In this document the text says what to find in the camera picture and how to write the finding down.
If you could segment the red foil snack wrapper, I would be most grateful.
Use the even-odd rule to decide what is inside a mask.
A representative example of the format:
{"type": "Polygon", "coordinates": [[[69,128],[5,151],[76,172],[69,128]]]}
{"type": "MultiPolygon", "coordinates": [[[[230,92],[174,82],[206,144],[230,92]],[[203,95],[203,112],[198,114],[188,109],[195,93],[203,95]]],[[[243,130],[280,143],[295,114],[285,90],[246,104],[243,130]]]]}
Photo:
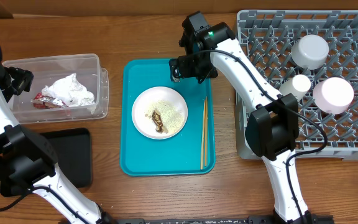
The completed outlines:
{"type": "Polygon", "coordinates": [[[40,110],[67,107],[62,100],[51,96],[45,96],[41,93],[38,93],[35,98],[31,99],[31,103],[35,108],[40,110]]]}

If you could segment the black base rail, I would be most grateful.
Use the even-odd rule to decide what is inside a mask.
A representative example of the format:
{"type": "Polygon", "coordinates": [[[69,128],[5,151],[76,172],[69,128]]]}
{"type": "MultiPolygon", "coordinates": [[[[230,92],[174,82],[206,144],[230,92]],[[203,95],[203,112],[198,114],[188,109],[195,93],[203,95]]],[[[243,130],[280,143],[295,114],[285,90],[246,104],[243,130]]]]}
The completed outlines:
{"type": "MultiPolygon", "coordinates": [[[[249,216],[247,218],[214,218],[189,220],[144,220],[143,218],[117,219],[119,224],[271,224],[282,223],[276,221],[273,215],[249,216]]],[[[333,216],[311,215],[305,223],[334,224],[333,216]]]]}

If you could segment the brown food scrap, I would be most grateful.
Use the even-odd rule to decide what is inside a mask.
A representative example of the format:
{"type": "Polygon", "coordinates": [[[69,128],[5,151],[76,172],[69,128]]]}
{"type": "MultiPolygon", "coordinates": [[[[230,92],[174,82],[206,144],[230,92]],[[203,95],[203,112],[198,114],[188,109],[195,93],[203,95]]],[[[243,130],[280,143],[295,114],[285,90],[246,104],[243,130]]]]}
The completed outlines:
{"type": "Polygon", "coordinates": [[[161,114],[159,113],[159,111],[157,109],[153,110],[152,121],[155,124],[156,132],[165,133],[165,134],[168,133],[168,129],[164,126],[164,124],[162,122],[161,114]]]}

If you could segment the white napkin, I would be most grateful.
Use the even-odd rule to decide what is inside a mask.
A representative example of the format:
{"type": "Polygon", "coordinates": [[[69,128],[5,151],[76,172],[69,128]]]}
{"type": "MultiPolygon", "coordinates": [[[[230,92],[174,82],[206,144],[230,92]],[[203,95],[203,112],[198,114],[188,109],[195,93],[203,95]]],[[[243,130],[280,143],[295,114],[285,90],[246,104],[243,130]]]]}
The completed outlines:
{"type": "Polygon", "coordinates": [[[68,107],[91,106],[95,104],[94,94],[76,78],[76,74],[61,78],[41,90],[43,96],[62,100],[68,107]]]}

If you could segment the clear plastic waste bin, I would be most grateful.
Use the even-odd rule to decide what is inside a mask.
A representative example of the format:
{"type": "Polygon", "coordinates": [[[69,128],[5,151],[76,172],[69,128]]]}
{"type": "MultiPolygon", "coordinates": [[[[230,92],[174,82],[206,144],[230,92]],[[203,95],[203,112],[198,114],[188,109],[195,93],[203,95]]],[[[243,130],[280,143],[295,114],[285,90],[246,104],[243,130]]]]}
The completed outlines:
{"type": "Polygon", "coordinates": [[[100,65],[96,54],[59,55],[50,57],[6,60],[5,67],[29,70],[34,75],[29,92],[14,95],[8,105],[22,124],[102,119],[108,114],[108,71],[100,65]],[[94,95],[93,105],[67,108],[38,109],[31,102],[45,86],[71,74],[94,95]]]}

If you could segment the white paper cup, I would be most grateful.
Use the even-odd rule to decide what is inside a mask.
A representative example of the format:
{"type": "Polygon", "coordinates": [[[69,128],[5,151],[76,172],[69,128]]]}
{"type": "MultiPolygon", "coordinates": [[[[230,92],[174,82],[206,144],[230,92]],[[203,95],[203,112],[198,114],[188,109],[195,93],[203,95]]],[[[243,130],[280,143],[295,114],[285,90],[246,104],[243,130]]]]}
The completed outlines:
{"type": "Polygon", "coordinates": [[[279,92],[283,96],[291,93],[297,101],[301,101],[310,88],[311,81],[309,78],[305,75],[299,74],[283,83],[279,88],[279,92]]]}

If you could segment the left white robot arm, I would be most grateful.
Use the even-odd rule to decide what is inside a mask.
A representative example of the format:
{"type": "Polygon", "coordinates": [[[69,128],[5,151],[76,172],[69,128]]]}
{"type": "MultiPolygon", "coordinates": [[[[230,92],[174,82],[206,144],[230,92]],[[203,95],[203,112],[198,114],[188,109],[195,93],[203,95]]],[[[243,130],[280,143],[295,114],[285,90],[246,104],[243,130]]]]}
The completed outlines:
{"type": "Polygon", "coordinates": [[[4,67],[0,49],[0,212],[30,194],[55,207],[70,223],[115,223],[70,181],[91,181],[91,137],[85,128],[35,133],[8,107],[14,95],[30,91],[33,73],[4,67]]]}

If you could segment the grey dishwasher rack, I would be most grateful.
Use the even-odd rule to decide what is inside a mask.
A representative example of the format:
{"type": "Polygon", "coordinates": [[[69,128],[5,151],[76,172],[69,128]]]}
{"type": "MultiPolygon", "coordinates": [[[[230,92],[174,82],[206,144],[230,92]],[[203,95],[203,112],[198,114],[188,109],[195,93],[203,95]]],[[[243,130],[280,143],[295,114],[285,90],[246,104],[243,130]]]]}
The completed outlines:
{"type": "Polygon", "coordinates": [[[347,80],[354,99],[341,114],[322,112],[311,93],[299,102],[297,151],[305,157],[337,157],[358,161],[358,11],[241,10],[236,19],[237,39],[259,73],[275,88],[298,74],[313,85],[331,77],[347,80]],[[306,35],[318,35],[329,45],[321,68],[294,64],[292,45],[306,35]]]}

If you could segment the right wooden chopstick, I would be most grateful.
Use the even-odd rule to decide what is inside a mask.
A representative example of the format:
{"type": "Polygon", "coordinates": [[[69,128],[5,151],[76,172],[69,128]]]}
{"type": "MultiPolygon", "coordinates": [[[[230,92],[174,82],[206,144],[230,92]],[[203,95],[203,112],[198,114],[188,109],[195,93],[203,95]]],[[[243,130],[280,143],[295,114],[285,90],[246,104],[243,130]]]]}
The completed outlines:
{"type": "Polygon", "coordinates": [[[208,155],[208,97],[204,100],[204,167],[207,166],[208,155]]]}

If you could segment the large white dinner plate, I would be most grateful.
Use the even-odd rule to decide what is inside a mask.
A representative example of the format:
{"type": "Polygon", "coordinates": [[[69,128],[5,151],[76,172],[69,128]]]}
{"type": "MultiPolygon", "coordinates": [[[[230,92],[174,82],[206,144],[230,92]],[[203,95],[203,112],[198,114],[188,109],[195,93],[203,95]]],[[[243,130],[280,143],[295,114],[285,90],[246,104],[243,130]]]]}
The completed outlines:
{"type": "Polygon", "coordinates": [[[179,92],[164,86],[152,87],[142,92],[132,105],[132,122],[135,128],[150,139],[168,139],[178,134],[185,126],[188,107],[179,92]],[[168,133],[158,133],[152,121],[153,110],[161,114],[168,133]]]}

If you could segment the grey shallow bowl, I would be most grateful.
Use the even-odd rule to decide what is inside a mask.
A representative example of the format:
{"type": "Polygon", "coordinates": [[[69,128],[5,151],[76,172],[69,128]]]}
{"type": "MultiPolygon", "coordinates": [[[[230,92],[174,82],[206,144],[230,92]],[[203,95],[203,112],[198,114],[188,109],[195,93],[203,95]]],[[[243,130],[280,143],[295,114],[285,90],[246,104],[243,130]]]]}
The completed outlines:
{"type": "Polygon", "coordinates": [[[310,70],[322,67],[328,53],[328,43],[322,37],[314,34],[302,37],[291,48],[291,57],[294,63],[301,68],[310,70]]]}

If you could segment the teal plastic serving tray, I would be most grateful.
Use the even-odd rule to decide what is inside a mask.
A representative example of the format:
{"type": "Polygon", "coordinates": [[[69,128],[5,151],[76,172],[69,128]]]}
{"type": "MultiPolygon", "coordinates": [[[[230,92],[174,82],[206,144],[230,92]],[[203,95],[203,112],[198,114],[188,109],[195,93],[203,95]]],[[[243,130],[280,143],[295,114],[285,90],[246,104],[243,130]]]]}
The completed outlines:
{"type": "Polygon", "coordinates": [[[211,81],[195,78],[172,82],[169,60],[138,59],[124,68],[121,119],[121,169],[131,176],[205,174],[216,162],[211,81]],[[184,97],[188,117],[184,128],[162,140],[141,134],[132,122],[132,105],[145,90],[164,86],[184,97]],[[200,170],[203,103],[208,97],[207,166],[200,170]]]}

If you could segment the left wooden chopstick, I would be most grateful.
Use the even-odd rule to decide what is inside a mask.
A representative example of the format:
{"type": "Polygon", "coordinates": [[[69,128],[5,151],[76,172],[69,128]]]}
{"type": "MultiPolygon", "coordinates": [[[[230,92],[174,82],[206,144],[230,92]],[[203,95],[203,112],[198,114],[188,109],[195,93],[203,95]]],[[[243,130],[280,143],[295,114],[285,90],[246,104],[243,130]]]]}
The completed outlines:
{"type": "Polygon", "coordinates": [[[204,129],[205,129],[205,124],[204,124],[204,119],[205,119],[205,100],[203,103],[203,120],[202,120],[202,134],[201,134],[201,162],[200,162],[200,170],[203,169],[204,167],[204,129]]]}

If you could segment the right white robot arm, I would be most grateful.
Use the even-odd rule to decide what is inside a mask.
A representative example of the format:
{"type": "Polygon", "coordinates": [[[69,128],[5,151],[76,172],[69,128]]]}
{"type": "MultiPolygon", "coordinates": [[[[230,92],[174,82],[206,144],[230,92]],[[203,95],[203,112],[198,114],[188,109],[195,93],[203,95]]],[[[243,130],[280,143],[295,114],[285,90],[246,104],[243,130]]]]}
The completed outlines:
{"type": "Polygon", "coordinates": [[[249,113],[246,146],[267,168],[275,197],[275,222],[312,223],[295,167],[297,99],[291,93],[282,95],[262,77],[226,23],[211,26],[198,11],[187,16],[182,27],[179,45],[186,54],[169,61],[171,80],[195,78],[203,83],[219,72],[227,78],[249,113]]]}

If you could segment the black plastic tray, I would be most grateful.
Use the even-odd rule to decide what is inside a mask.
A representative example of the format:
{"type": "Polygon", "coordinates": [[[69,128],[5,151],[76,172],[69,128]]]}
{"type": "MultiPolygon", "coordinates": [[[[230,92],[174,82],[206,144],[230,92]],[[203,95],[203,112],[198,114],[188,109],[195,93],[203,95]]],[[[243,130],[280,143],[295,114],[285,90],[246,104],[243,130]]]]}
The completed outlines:
{"type": "Polygon", "coordinates": [[[36,181],[54,176],[58,165],[77,187],[93,181],[90,132],[86,128],[35,133],[21,125],[0,137],[0,193],[23,195],[36,181]]]}

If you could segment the wooden chopstick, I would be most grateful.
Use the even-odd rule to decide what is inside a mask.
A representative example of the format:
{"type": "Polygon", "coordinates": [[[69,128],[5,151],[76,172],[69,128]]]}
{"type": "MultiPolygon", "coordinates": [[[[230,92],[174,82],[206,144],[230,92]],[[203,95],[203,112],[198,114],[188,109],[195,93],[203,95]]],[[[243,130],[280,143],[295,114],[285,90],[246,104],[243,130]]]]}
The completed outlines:
{"type": "Polygon", "coordinates": [[[205,100],[203,103],[203,120],[202,120],[202,134],[201,134],[201,162],[200,162],[200,170],[203,169],[204,167],[204,129],[205,129],[205,124],[204,124],[204,119],[205,119],[205,100]]]}
{"type": "Polygon", "coordinates": [[[208,155],[208,97],[204,100],[204,167],[207,166],[208,155]]]}

